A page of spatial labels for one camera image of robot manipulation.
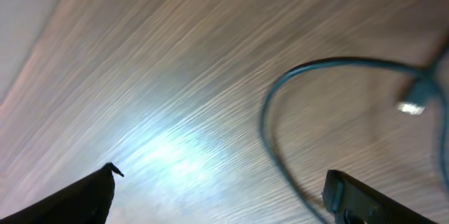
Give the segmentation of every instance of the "wooden surface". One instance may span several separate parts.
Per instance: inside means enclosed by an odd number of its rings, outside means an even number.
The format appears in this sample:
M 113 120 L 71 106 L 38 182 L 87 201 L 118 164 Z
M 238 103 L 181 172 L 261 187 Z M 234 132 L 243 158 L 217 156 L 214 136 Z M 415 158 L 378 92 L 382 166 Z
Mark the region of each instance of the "wooden surface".
M 449 0 L 62 0 L 0 109 L 0 216 L 113 161 L 108 223 L 314 223 L 260 144 L 268 85 L 339 55 L 425 65 L 448 26 Z M 281 90 L 272 127 L 315 201 L 341 169 L 449 223 L 438 105 L 396 111 L 408 80 L 343 67 Z

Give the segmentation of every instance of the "cable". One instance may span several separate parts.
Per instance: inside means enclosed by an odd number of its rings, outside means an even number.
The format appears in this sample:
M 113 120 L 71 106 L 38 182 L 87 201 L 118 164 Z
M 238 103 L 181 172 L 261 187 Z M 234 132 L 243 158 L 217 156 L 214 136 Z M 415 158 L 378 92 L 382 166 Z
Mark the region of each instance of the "cable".
M 436 70 L 440 62 L 449 54 L 449 36 L 445 38 L 442 47 L 439 48 L 436 57 L 431 64 L 425 69 L 421 69 L 429 76 L 435 76 Z M 401 97 L 398 103 L 398 110 L 408 114 L 421 114 L 426 108 L 427 101 L 434 95 L 429 89 L 428 84 L 424 80 L 414 79 L 406 89 L 406 92 Z
M 309 70 L 316 70 L 327 67 L 337 67 L 337 66 L 360 66 L 360 67 L 376 67 L 387 70 L 393 70 L 396 72 L 402 72 L 419 79 L 425 81 L 430 89 L 437 95 L 441 102 L 441 132 L 440 132 L 440 152 L 439 152 L 439 168 L 441 175 L 443 177 L 443 183 L 446 188 L 446 192 L 449 192 L 449 175 L 448 170 L 446 168 L 447 157 L 446 157 L 446 131 L 448 128 L 448 105 L 443 92 L 443 89 L 440 85 L 434 80 L 431 75 L 425 74 L 423 71 L 419 70 L 416 67 L 406 65 L 400 62 L 393 62 L 388 60 L 378 60 L 371 58 L 328 58 L 323 60 L 316 60 L 312 62 L 307 62 L 305 64 L 294 67 L 293 69 L 287 71 L 281 77 L 279 77 L 273 84 L 267 95 L 265 96 L 262 110 L 260 113 L 260 121 L 259 121 L 259 133 L 262 139 L 265 150 L 271 157 L 272 161 L 281 172 L 281 175 L 286 179 L 286 182 L 289 186 L 292 187 L 295 192 L 297 198 L 305 205 L 305 207 L 321 222 L 326 223 L 325 218 L 307 201 L 307 198 L 303 191 L 301 191 L 300 187 L 295 182 L 295 179 L 292 177 L 290 172 L 288 171 L 286 165 L 283 163 L 282 158 L 279 154 L 279 151 L 276 148 L 276 144 L 271 139 L 267 132 L 267 116 L 269 112 L 269 107 L 271 101 L 276 94 L 276 92 L 284 85 L 289 79 L 292 77 L 301 74 L 303 72 L 307 72 Z

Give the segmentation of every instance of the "black device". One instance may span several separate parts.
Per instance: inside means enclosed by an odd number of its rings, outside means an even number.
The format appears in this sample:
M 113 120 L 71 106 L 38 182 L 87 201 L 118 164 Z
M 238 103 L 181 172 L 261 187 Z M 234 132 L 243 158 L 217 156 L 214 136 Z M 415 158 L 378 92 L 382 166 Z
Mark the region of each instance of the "black device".
M 112 163 L 26 209 L 0 220 L 0 224 L 105 224 L 114 198 Z
M 336 170 L 328 171 L 323 201 L 336 224 L 435 223 Z

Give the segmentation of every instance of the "black object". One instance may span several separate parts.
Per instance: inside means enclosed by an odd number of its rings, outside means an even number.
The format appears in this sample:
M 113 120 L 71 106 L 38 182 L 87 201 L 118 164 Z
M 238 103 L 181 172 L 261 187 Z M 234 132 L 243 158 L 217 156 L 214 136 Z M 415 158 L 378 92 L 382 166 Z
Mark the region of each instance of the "black object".
M 277 91 L 284 85 L 288 80 L 292 79 L 294 76 L 297 76 L 301 73 L 308 72 L 310 70 L 317 70 L 329 67 L 337 67 L 337 66 L 357 66 L 357 67 L 374 67 L 374 68 L 382 68 L 386 70 L 392 70 L 395 72 L 402 72 L 413 77 L 417 77 L 424 81 L 426 85 L 428 85 L 429 90 L 434 94 L 435 98 L 438 98 L 441 104 L 441 119 L 438 120 L 440 124 L 440 133 L 438 137 L 438 167 L 441 172 L 441 177 L 443 179 L 443 184 L 446 189 L 446 193 L 449 192 L 449 173 L 447 167 L 447 139 L 446 133 L 448 130 L 448 102 L 446 100 L 445 93 L 443 89 L 438 84 L 438 82 L 434 79 L 434 76 L 423 72 L 421 69 L 417 67 L 413 67 L 407 64 L 403 64 L 401 62 L 394 62 L 389 60 L 380 60 L 373 58 L 326 58 L 322 60 L 315 60 L 312 62 L 307 62 L 302 65 L 298 65 L 293 69 L 288 70 L 282 76 L 280 76 L 268 90 L 267 95 L 265 96 L 264 102 L 262 104 L 262 110 L 260 113 L 259 120 L 259 133 L 262 139 L 262 143 L 264 145 L 265 150 L 268 155 L 276 165 L 277 169 L 281 173 L 281 175 L 286 179 L 286 182 L 295 192 L 297 198 L 304 204 L 304 206 L 313 214 L 319 222 L 327 223 L 326 219 L 313 207 L 308 199 L 306 194 L 301 190 L 300 186 L 296 183 L 295 178 L 290 174 L 286 165 L 282 160 L 282 156 L 279 153 L 278 148 L 276 147 L 276 143 L 273 141 L 267 130 L 267 117 L 269 114 L 269 108 L 271 102 L 276 95 Z
M 0 224 L 104 224 L 114 198 L 112 172 L 123 176 L 112 163 L 0 220 Z
M 435 223 L 341 171 L 328 171 L 323 201 L 337 224 Z

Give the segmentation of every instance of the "wall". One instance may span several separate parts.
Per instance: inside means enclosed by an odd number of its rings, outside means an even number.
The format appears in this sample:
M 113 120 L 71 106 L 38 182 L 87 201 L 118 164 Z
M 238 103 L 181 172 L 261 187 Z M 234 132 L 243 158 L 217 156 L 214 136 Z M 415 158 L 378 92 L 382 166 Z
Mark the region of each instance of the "wall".
M 59 0 L 0 0 L 0 104 Z

